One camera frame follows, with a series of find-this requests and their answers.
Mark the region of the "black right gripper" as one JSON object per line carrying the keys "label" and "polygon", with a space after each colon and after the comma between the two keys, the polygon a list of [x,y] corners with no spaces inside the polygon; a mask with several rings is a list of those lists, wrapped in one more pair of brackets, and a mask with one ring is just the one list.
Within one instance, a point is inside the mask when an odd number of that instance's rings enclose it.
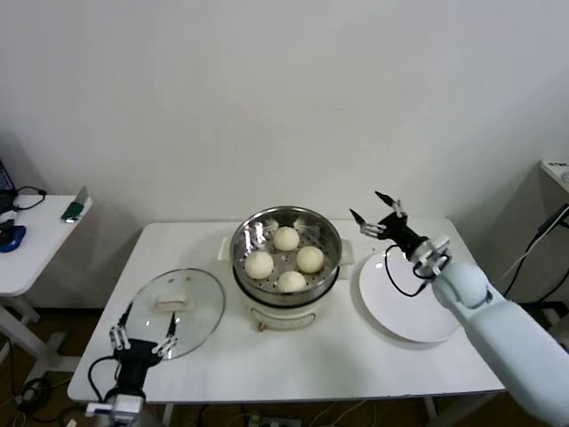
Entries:
{"label": "black right gripper", "polygon": [[410,258],[416,249],[422,244],[422,236],[417,234],[407,225],[407,213],[404,211],[401,201],[391,196],[375,191],[375,195],[394,213],[389,214],[378,224],[367,222],[359,213],[349,209],[360,232],[367,237],[378,237],[393,241],[403,250],[407,258]]}

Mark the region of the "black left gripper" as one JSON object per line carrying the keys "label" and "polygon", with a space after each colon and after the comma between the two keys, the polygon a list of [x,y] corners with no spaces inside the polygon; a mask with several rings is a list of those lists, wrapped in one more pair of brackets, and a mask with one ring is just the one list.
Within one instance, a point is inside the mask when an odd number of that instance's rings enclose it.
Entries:
{"label": "black left gripper", "polygon": [[160,355],[166,355],[177,343],[175,311],[170,317],[166,336],[159,344],[138,339],[129,341],[125,326],[131,309],[132,303],[109,330],[111,347],[116,350],[115,359],[120,366],[115,387],[117,391],[143,391],[148,370],[158,365],[162,361]]}

